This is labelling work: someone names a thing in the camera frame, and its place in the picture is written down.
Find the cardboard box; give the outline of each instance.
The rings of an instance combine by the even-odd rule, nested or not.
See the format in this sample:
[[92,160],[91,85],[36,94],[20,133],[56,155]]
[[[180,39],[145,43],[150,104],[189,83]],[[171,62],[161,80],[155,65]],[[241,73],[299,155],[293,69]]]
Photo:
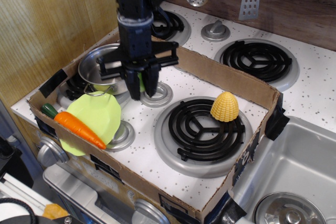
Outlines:
[[[190,221],[188,223],[206,223],[208,222],[206,216],[215,209],[219,202],[222,204],[223,201],[226,201],[227,197],[223,196],[232,189],[235,181],[239,178],[247,162],[253,160],[254,150],[260,141],[261,136],[265,133],[265,130],[275,137],[280,133],[279,131],[281,131],[281,129],[274,129],[272,126],[274,125],[274,120],[276,121],[279,119],[279,116],[276,113],[274,114],[274,112],[280,111],[281,114],[281,93],[267,83],[242,71],[220,64],[207,58],[206,56],[185,48],[179,47],[177,49],[180,68],[202,80],[222,88],[223,90],[230,91],[231,93],[248,101],[261,105],[268,110],[268,113],[265,115],[257,131],[253,134],[249,144],[241,153],[236,165],[232,167],[231,171],[222,182],[222,185],[218,188],[204,209],[199,211],[174,197],[174,195],[166,194],[163,190],[160,190],[143,177],[119,163],[105,151],[96,148],[80,137],[74,135],[69,130],[40,112],[40,108],[43,104],[47,102],[50,104],[56,103],[56,88],[77,73],[78,64],[82,57],[84,57],[92,49],[98,46],[115,43],[118,39],[118,33],[108,34],[94,46],[74,59],[69,65],[65,66],[56,75],[54,75],[54,77],[50,78],[50,80],[48,80],[38,92],[31,96],[28,101],[29,106],[41,124],[44,126],[47,125],[55,130],[55,138],[71,139],[75,147],[87,154],[97,157],[101,162],[103,162],[103,164],[108,165],[117,173],[117,180],[122,181],[122,183],[136,190],[139,195],[142,195],[142,197],[150,199],[150,201],[165,214],[170,212],[171,208],[167,208],[167,206],[169,206],[175,210],[178,209],[177,212],[181,212],[182,216],[184,215],[186,218],[190,217]],[[179,216],[177,215],[175,217],[176,219],[169,216],[171,223],[178,223],[177,219],[179,220]]]

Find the toy carrot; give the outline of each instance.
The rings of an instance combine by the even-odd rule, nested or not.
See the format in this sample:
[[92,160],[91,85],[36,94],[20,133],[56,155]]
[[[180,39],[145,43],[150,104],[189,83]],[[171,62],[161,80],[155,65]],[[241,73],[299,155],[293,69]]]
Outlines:
[[55,108],[49,103],[42,106],[41,112],[91,144],[94,144],[103,150],[106,149],[105,143],[99,138],[99,136],[97,136],[96,133],[87,127],[81,120],[69,112],[62,111],[58,113],[57,110],[55,110]]

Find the pot handle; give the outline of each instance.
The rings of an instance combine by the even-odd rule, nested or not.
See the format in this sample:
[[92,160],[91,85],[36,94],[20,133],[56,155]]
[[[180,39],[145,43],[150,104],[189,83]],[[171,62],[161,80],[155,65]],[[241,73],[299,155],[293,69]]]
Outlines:
[[114,90],[113,86],[109,86],[109,87],[108,87],[103,93],[101,93],[101,94],[92,94],[92,92],[88,92],[88,91],[87,91],[89,85],[90,85],[89,83],[86,84],[86,86],[85,86],[85,88],[84,88],[84,93],[85,93],[85,94],[88,94],[88,95],[90,95],[90,96],[92,96],[92,97],[99,97],[99,96],[101,96],[101,95],[104,95],[104,94],[106,94],[110,89]]

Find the oven handle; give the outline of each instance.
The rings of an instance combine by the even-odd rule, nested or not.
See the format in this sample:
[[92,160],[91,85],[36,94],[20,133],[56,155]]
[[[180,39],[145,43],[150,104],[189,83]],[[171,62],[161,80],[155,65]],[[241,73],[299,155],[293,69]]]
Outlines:
[[43,172],[43,179],[59,195],[66,198],[97,223],[120,224],[113,217],[96,206],[95,203],[98,200],[98,193],[94,189],[58,165],[48,167]]

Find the white speckled countertop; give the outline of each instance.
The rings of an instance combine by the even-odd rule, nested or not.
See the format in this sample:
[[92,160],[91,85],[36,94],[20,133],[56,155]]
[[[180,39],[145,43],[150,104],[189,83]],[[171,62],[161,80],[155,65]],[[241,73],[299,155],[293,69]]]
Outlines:
[[[297,58],[300,75],[298,81],[283,93],[285,115],[296,116],[336,132],[335,52],[223,19],[220,20],[230,29],[230,37],[222,42],[208,42],[201,37],[201,30],[218,18],[169,3],[163,3],[162,7],[164,10],[180,14],[190,23],[191,37],[183,47],[212,59],[224,45],[239,39],[262,38],[286,47]],[[171,103],[190,96],[217,97],[222,92],[221,89],[193,75],[178,71],[174,67],[163,68],[160,72],[160,81],[169,84],[173,89],[174,97]],[[28,97],[29,95],[14,104],[12,110],[35,124],[25,102]],[[240,110],[247,116],[255,131],[266,110],[241,98],[238,98],[238,103]],[[111,153],[111,156],[168,194],[174,195],[196,209],[202,209],[224,177],[200,179],[185,176],[169,168],[160,159],[155,151],[153,129],[158,116],[167,106],[149,108],[139,102],[129,101],[122,109],[121,119],[132,124],[136,138],[126,150]]]

